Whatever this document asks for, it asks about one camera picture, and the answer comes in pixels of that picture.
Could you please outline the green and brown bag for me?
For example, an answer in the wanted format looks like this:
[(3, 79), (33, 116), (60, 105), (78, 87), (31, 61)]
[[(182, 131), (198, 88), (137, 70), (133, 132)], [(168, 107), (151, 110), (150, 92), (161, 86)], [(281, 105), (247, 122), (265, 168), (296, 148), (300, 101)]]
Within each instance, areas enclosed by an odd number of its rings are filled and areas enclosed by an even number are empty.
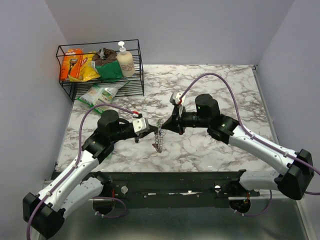
[(108, 82), (116, 82), (123, 77), (117, 60), (117, 53), (108, 48), (102, 48), (92, 58), (100, 78)]

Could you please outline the key with blue tag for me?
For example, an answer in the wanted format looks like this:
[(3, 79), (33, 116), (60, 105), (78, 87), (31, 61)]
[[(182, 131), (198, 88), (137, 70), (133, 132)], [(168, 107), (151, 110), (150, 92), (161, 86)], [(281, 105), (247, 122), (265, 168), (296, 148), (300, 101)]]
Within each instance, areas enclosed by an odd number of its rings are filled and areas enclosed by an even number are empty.
[(160, 135), (161, 137), (164, 137), (165, 134), (166, 134), (166, 131), (165, 131), (165, 130), (161, 129), (161, 130), (159, 131), (159, 135)]

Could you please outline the metal disc with keyrings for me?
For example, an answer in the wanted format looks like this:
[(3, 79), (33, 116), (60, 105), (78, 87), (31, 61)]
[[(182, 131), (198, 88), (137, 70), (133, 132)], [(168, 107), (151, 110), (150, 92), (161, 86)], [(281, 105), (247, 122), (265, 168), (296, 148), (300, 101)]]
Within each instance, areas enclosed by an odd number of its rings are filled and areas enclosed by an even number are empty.
[(154, 135), (154, 143), (152, 144), (152, 146), (155, 148), (157, 153), (163, 152), (164, 136), (160, 136), (160, 130), (162, 130), (163, 123), (163, 119), (159, 119), (156, 122), (156, 126), (158, 127), (158, 134)]

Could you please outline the yellow chips bag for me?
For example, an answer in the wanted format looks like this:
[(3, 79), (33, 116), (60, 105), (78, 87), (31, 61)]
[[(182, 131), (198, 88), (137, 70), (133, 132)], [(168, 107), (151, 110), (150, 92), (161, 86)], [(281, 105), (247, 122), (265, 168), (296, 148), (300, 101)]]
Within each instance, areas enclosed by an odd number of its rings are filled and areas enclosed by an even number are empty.
[(100, 77), (95, 68), (95, 62), (93, 61), (95, 54), (96, 52), (91, 51), (82, 55), (77, 77), (69, 75), (71, 82), (88, 82)]

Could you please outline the green white snack bag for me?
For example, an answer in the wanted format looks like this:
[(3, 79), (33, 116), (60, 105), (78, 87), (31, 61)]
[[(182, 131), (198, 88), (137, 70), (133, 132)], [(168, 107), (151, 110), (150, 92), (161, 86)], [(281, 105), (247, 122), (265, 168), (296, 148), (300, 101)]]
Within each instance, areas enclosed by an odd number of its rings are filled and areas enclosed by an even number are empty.
[(128, 114), (133, 114), (132, 110), (126, 109), (122, 106), (113, 103), (115, 96), (120, 88), (124, 87), (125, 83), (106, 83), (93, 84), (88, 91), (82, 94), (77, 100), (86, 104), (88, 107), (86, 114), (96, 112), (102, 114), (106, 110), (119, 110)]

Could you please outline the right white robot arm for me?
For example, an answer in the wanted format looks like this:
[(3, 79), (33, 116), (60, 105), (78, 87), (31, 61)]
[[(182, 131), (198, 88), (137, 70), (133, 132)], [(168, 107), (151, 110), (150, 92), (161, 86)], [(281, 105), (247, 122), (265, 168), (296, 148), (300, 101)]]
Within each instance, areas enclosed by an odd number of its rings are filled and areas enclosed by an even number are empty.
[(276, 190), (292, 200), (301, 200), (313, 176), (313, 161), (309, 151), (295, 151), (271, 142), (220, 112), (218, 102), (210, 94), (195, 98), (195, 112), (187, 112), (184, 96), (174, 92), (170, 103), (174, 108), (162, 125), (180, 135), (186, 128), (205, 128), (215, 140), (240, 148), (270, 165), (272, 171), (244, 171), (230, 183), (230, 191), (241, 196), (251, 190)]

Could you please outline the beige pump soap bottle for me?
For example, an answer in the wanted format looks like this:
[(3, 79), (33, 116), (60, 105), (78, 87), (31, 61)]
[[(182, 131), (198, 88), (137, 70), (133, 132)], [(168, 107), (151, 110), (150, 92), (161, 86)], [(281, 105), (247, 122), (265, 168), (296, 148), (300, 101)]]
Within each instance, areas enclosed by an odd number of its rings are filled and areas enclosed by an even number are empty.
[(135, 73), (135, 65), (133, 56), (130, 51), (125, 48), (125, 42), (119, 41), (119, 52), (117, 54), (117, 61), (120, 65), (124, 77), (131, 77)]

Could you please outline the orange razor package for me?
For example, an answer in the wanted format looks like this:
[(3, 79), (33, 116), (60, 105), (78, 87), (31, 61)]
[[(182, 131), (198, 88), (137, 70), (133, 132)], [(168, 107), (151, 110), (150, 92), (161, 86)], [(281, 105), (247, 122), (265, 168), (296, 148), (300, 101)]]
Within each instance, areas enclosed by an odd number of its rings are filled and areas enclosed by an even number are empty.
[(60, 79), (62, 81), (67, 80), (69, 77), (78, 78), (82, 56), (82, 48), (70, 48), (67, 50), (64, 54), (60, 71)]

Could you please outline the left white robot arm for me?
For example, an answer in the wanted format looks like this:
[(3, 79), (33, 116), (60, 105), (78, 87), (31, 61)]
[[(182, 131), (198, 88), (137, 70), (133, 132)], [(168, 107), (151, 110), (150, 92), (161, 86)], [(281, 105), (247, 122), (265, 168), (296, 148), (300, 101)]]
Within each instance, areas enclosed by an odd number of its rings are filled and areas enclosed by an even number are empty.
[(97, 177), (87, 176), (114, 150), (118, 141), (133, 138), (136, 142), (158, 131), (140, 113), (131, 111), (132, 121), (119, 117), (115, 110), (106, 110), (97, 122), (97, 129), (79, 143), (77, 157), (60, 175), (37, 194), (28, 193), (23, 201), (23, 218), (27, 222), (26, 238), (31, 230), (43, 237), (53, 237), (65, 219), (91, 198), (104, 198), (110, 194), (111, 185)]

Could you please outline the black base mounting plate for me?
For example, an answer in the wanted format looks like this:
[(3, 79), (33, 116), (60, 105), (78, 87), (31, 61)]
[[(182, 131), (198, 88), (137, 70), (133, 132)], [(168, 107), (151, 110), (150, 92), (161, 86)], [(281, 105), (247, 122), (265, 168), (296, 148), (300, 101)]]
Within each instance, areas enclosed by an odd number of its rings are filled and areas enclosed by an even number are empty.
[(234, 201), (258, 197), (239, 183), (244, 170), (222, 172), (92, 172), (101, 197), (122, 200), (128, 209), (229, 208)]

